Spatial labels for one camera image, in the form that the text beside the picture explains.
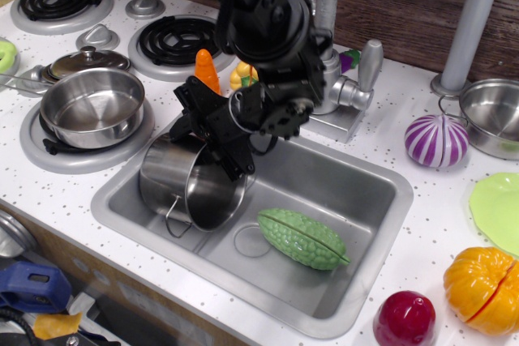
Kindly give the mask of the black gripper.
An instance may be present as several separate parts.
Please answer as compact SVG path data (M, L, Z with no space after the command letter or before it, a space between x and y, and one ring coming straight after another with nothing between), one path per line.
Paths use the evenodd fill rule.
M229 100L213 92L194 75L175 88L174 94L183 110L169 129L170 142L195 135L204 141L198 164L218 164L232 181L252 175L255 165L248 146L249 134L231 117Z

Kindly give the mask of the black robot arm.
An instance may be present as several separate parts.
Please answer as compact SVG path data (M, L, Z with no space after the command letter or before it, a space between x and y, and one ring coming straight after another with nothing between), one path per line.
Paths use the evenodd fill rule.
M223 97L191 76L175 89L182 116L172 141L200 137L232 181L255 171L253 134L289 139L324 99L320 55L332 33L316 28L310 0L219 0L216 43L253 66L259 80Z

